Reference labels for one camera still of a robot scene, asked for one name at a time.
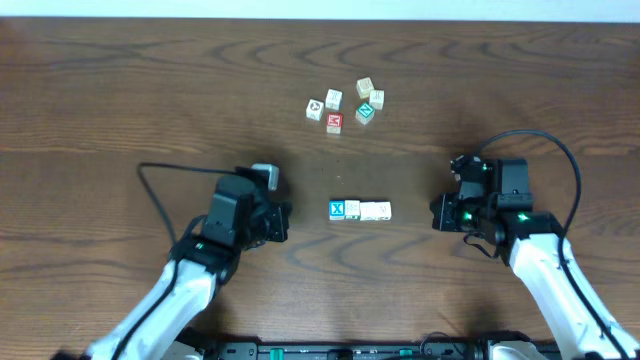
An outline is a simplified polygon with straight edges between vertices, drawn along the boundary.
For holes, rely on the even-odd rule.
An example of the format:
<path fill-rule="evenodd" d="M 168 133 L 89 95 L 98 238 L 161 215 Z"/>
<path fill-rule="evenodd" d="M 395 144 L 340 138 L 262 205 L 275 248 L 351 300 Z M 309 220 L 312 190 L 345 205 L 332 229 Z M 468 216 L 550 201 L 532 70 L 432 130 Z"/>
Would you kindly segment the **plain wooden block placed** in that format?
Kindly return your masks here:
<path fill-rule="evenodd" d="M 390 202 L 375 202 L 377 221 L 389 221 L 392 218 L 392 208 Z"/>

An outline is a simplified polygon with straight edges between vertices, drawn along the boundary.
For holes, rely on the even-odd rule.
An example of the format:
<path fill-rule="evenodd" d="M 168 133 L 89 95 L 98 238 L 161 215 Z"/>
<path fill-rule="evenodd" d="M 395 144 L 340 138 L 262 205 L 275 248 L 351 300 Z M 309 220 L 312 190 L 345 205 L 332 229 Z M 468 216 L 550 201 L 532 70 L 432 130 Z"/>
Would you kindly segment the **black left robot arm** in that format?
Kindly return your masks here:
<path fill-rule="evenodd" d="M 236 272 L 241 253 L 287 240 L 291 204 L 270 198 L 279 169 L 270 164 L 223 171 L 209 212 L 192 219 L 173 245 L 154 287 L 108 335 L 82 354 L 53 359 L 159 359 Z"/>

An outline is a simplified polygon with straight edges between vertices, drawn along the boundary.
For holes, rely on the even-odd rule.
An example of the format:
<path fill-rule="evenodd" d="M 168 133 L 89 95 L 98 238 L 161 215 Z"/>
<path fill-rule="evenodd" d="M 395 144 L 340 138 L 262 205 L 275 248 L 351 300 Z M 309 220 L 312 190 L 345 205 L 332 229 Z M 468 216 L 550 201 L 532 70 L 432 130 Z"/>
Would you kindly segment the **green-edged wooden block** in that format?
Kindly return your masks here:
<path fill-rule="evenodd" d="M 361 202 L 359 200 L 345 200 L 345 219 L 346 220 L 359 220 L 361 217 L 360 210 Z"/>

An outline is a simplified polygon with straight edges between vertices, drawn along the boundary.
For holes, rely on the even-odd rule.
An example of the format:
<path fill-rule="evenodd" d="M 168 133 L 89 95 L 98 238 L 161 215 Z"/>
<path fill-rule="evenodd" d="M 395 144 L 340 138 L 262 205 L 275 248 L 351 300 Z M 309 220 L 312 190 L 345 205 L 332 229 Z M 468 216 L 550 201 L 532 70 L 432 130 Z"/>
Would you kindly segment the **yellow-edged wooden block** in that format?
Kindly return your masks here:
<path fill-rule="evenodd" d="M 375 202 L 361 202 L 359 208 L 361 221 L 375 221 L 377 219 L 378 211 Z"/>

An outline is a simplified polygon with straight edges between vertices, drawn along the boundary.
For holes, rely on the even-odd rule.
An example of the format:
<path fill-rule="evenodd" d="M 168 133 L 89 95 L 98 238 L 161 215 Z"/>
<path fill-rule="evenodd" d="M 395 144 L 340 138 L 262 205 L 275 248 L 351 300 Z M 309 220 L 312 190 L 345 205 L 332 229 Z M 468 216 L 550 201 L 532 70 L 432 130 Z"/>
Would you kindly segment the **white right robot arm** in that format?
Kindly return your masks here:
<path fill-rule="evenodd" d="M 637 359 L 626 332 L 590 285 L 562 227 L 533 210 L 529 193 L 444 193 L 430 203 L 433 228 L 477 236 L 526 286 L 564 359 Z"/>

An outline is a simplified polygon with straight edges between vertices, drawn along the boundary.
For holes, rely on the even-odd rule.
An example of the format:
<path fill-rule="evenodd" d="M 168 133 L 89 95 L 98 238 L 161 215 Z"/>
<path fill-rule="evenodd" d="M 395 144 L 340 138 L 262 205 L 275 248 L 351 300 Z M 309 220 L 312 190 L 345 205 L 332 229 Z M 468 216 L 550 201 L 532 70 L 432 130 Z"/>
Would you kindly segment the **blue X wooden block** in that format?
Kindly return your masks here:
<path fill-rule="evenodd" d="M 331 200 L 328 204 L 329 219 L 338 221 L 345 219 L 345 201 Z"/>

